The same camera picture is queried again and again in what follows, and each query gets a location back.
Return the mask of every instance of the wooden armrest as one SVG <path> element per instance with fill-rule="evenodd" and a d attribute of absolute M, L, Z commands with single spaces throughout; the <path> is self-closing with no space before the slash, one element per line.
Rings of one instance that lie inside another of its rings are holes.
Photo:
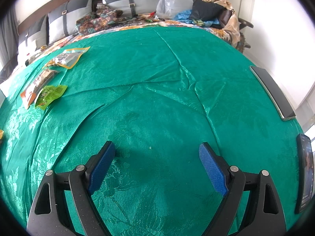
<path fill-rule="evenodd" d="M 245 27 L 254 28 L 254 25 L 253 25 L 252 23 L 248 22 L 247 20 L 244 20 L 244 19 L 242 19 L 242 18 L 238 18 L 238 21 L 241 23 L 241 24 L 239 25 L 239 29 L 240 29 L 240 30 L 243 29 L 243 28 L 245 28 Z"/>

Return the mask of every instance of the gray curtain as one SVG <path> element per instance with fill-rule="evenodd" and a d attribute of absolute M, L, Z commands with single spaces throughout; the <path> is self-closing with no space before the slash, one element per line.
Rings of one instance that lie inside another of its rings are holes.
<path fill-rule="evenodd" d="M 0 21 L 0 62 L 3 66 L 0 71 L 0 83 L 5 81 L 17 66 L 18 30 L 14 6 Z"/>

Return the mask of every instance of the brown wooden headboard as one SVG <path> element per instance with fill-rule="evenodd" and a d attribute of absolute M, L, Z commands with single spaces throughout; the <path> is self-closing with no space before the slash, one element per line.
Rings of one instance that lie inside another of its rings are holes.
<path fill-rule="evenodd" d="M 69 0 L 51 0 L 48 3 L 44 4 L 38 10 L 34 11 L 30 16 L 28 16 L 23 22 L 21 22 L 20 25 L 18 25 L 18 33 L 23 33 L 41 17 L 58 8 L 61 4 L 67 1 Z"/>

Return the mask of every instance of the transparent plastic bag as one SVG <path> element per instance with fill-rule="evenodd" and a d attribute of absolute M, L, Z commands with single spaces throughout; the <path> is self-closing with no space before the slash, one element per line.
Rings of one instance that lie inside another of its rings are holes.
<path fill-rule="evenodd" d="M 174 2 L 175 0 L 159 0 L 157 5 L 157 15 L 159 18 L 171 18 Z"/>

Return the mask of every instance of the metal pin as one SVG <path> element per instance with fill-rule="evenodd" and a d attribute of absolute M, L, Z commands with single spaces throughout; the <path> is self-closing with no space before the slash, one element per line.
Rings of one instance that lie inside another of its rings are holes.
<path fill-rule="evenodd" d="M 50 176 L 52 173 L 53 173 L 52 170 L 47 170 L 46 173 L 45 173 L 45 175 L 46 175 L 46 176 Z"/>
<path fill-rule="evenodd" d="M 264 175 L 264 176 L 269 176 L 269 172 L 267 170 L 262 170 L 261 173 Z"/>
<path fill-rule="evenodd" d="M 237 166 L 231 166 L 230 170 L 233 171 L 233 172 L 238 172 Z"/>
<path fill-rule="evenodd" d="M 77 170 L 77 171 L 82 171 L 82 170 L 84 170 L 84 168 L 85 168 L 84 165 L 78 165 L 78 166 L 76 167 L 76 170 Z"/>

